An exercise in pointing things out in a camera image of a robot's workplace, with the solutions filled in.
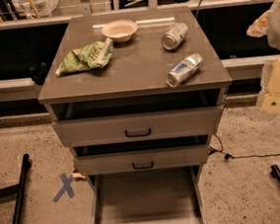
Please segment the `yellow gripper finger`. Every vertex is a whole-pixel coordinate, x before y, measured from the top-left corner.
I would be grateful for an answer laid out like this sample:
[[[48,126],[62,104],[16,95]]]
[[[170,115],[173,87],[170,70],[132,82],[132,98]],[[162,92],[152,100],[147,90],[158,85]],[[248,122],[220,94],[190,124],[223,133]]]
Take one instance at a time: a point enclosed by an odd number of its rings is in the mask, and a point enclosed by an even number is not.
[[[269,11],[266,11],[260,15],[256,21],[254,21],[251,25],[249,25],[246,34],[251,37],[263,37],[267,35],[268,29],[268,16]]]
[[[262,116],[272,118],[280,114],[280,56],[265,62],[260,81],[257,107]]]

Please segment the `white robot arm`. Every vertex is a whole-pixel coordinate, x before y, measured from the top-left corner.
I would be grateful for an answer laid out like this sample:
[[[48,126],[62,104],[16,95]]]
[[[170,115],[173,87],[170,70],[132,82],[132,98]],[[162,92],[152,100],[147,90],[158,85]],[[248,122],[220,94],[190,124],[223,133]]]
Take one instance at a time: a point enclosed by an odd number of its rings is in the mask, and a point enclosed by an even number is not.
[[[280,0],[261,14],[246,34],[251,37],[267,36],[268,44],[280,50]],[[261,90],[256,105],[262,118],[273,118],[280,114],[280,56],[264,63],[260,81]]]

